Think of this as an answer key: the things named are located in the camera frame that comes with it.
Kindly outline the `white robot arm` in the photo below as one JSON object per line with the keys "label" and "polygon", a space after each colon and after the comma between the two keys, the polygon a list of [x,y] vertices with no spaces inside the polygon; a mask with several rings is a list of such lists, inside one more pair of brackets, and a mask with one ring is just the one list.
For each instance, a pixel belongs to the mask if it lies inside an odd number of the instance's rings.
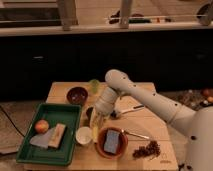
{"label": "white robot arm", "polygon": [[128,75],[111,69],[106,88],[95,103],[98,114],[110,115],[122,93],[143,104],[188,138],[184,171],[213,171],[213,106],[198,111],[165,96],[140,88]]}

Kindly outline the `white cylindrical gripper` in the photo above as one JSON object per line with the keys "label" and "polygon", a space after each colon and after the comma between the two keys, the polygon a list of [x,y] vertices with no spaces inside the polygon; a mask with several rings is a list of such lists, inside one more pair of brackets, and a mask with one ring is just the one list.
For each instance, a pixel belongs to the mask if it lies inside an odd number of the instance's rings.
{"label": "white cylindrical gripper", "polygon": [[118,93],[114,89],[106,87],[95,102],[96,111],[103,116],[110,115],[114,110],[117,99]]}

